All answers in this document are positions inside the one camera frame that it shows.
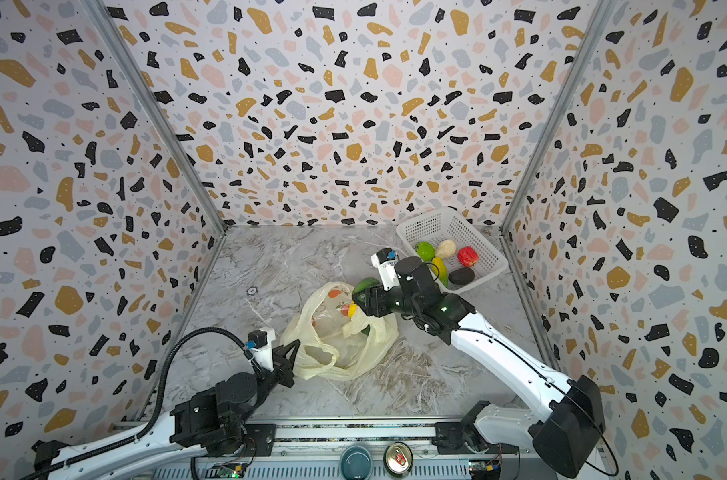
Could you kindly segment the green yellow mango fruit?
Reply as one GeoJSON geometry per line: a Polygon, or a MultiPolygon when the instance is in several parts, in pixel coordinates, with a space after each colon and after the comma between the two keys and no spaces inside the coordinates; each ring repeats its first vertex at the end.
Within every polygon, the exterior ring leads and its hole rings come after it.
{"type": "Polygon", "coordinates": [[[447,271],[445,262],[441,258],[435,257],[431,260],[431,265],[435,266],[435,272],[437,272],[439,282],[445,287],[449,286],[449,272],[447,271]]]}

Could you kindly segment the dark green fruit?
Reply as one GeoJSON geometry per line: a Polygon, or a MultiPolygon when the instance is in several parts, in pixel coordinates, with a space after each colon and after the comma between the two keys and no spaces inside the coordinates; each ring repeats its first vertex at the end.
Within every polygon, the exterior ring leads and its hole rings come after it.
{"type": "Polygon", "coordinates": [[[377,287],[379,285],[381,285],[381,280],[374,277],[367,277],[356,284],[352,294],[357,295],[360,292],[367,290],[367,288],[377,287]]]}

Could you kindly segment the bright green round fruit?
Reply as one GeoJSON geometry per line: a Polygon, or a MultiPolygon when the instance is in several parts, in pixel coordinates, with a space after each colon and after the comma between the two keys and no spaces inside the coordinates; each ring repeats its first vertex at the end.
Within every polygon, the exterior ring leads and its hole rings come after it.
{"type": "Polygon", "coordinates": [[[415,253],[423,262],[431,262],[435,258],[435,248],[429,242],[417,242],[415,244],[415,253]]]}

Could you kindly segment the dark avocado fruit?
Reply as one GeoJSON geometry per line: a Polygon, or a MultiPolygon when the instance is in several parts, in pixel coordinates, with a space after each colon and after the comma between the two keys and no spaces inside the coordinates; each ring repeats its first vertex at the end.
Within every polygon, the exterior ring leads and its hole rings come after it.
{"type": "Polygon", "coordinates": [[[470,267],[463,267],[449,273],[447,278],[451,284],[467,286],[475,281],[475,272],[470,267]]]}

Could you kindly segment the beige pear fruit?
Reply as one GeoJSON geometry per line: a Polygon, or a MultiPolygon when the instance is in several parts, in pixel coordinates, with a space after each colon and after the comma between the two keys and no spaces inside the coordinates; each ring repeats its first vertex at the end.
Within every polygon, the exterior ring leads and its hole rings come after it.
{"type": "Polygon", "coordinates": [[[435,256],[441,258],[442,260],[445,260],[447,258],[453,258],[453,256],[455,256],[455,253],[457,253],[457,244],[450,239],[443,240],[443,242],[439,243],[437,249],[435,249],[435,256]]]}

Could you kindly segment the red apple fruit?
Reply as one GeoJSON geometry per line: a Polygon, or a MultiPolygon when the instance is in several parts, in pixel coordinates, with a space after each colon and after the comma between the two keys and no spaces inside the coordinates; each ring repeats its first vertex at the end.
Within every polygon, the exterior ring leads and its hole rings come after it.
{"type": "Polygon", "coordinates": [[[459,263],[466,268],[471,268],[477,263],[479,263],[479,260],[481,258],[479,257],[479,254],[471,247],[463,247],[457,251],[457,260],[459,260],[459,263]]]}

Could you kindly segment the white plastic mesh basket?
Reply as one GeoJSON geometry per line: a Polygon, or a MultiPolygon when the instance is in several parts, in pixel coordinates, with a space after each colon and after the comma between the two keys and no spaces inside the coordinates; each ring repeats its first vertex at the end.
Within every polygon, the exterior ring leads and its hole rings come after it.
{"type": "Polygon", "coordinates": [[[431,262],[437,285],[461,294],[505,273],[509,262],[461,214],[451,208],[417,215],[397,226],[405,250],[431,262]]]}

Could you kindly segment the yellow plastic bag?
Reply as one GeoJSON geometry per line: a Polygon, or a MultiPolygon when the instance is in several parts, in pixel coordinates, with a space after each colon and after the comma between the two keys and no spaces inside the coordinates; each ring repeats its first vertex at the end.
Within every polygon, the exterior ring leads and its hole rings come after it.
{"type": "Polygon", "coordinates": [[[329,282],[317,289],[281,335],[281,343],[299,340],[294,375],[309,380],[359,378],[381,363],[395,341],[399,326],[393,314],[369,317],[358,309],[353,318],[340,314],[352,301],[353,286],[329,282]]]}

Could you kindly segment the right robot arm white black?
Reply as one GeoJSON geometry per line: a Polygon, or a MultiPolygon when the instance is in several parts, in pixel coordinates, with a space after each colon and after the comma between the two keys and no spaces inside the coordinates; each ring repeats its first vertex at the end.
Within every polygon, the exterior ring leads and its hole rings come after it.
{"type": "Polygon", "coordinates": [[[587,376],[573,380],[529,355],[467,300],[442,292],[421,258],[399,259],[385,248],[371,256],[371,264],[379,276],[361,281],[353,290],[359,310],[371,317],[399,314],[412,321],[471,356],[527,406],[513,412],[477,402],[461,421],[437,426],[433,443],[440,452],[487,454],[507,444],[535,452],[562,478],[609,478],[611,474],[599,464],[605,416],[593,380],[587,376]]]}

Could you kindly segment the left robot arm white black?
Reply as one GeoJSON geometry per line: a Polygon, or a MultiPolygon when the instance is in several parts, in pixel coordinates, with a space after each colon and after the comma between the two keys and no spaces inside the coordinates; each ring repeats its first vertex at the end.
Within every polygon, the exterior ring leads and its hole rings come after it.
{"type": "Polygon", "coordinates": [[[239,372],[141,426],[82,445],[42,444],[28,479],[128,479],[169,462],[271,452],[270,425],[247,423],[276,386],[294,384],[300,342],[270,352],[271,370],[239,372]]]}

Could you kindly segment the yellow lemon fruit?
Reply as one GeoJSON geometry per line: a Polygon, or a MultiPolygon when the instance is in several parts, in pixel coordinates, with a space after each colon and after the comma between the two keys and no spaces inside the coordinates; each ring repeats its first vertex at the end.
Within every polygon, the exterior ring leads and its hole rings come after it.
{"type": "Polygon", "coordinates": [[[355,303],[349,303],[349,304],[345,304],[341,307],[340,314],[347,318],[353,318],[356,310],[357,310],[357,305],[355,303]]]}

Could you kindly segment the left green circuit board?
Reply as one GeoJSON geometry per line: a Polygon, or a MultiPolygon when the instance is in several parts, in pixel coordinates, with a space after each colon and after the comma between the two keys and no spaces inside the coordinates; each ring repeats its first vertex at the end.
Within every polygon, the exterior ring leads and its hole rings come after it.
{"type": "Polygon", "coordinates": [[[206,470],[206,479],[244,479],[248,464],[227,462],[214,464],[206,470]]]}

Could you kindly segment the green circuit board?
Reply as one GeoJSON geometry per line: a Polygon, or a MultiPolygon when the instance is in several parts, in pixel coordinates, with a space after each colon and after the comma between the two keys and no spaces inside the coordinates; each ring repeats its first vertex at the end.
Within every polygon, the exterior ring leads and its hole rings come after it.
{"type": "Polygon", "coordinates": [[[214,464],[206,470],[206,479],[244,479],[248,464],[227,462],[214,464]]]}
{"type": "Polygon", "coordinates": [[[499,460],[469,461],[471,480],[501,479],[501,462],[499,460]]]}

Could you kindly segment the teal round cup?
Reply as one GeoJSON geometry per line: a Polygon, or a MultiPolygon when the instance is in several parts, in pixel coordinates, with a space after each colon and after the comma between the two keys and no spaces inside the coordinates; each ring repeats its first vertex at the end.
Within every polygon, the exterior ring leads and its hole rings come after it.
{"type": "Polygon", "coordinates": [[[369,450],[361,445],[350,446],[341,455],[339,470],[344,480],[369,480],[373,474],[369,450]]]}

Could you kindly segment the metal drink can top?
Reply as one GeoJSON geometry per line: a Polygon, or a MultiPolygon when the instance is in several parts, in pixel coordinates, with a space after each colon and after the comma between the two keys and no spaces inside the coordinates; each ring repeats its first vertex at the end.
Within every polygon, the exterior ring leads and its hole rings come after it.
{"type": "Polygon", "coordinates": [[[392,478],[403,479],[409,476],[413,469],[411,448],[403,442],[395,442],[387,446],[383,453],[383,467],[392,478]]]}

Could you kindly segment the right green circuit board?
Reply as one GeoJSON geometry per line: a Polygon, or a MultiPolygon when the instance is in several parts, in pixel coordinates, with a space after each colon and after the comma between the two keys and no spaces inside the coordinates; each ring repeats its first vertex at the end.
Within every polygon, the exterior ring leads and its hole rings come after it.
{"type": "Polygon", "coordinates": [[[469,461],[471,480],[501,479],[501,462],[499,460],[469,461]]]}

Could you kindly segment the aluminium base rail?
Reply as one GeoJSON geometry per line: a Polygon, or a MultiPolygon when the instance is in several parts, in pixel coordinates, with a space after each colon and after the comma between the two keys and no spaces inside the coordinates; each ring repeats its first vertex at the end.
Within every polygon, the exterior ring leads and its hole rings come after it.
{"type": "Polygon", "coordinates": [[[244,479],[340,479],[341,455],[353,445],[371,454],[373,479],[391,479],[383,467],[387,446],[403,442],[413,452],[407,479],[471,479],[469,461],[499,460],[501,479],[555,479],[553,471],[530,447],[497,443],[487,452],[461,442],[461,422],[452,417],[339,417],[331,419],[263,419],[254,426],[275,428],[267,456],[246,454],[179,460],[141,473],[142,479],[206,479],[214,464],[247,463],[244,479]]]}

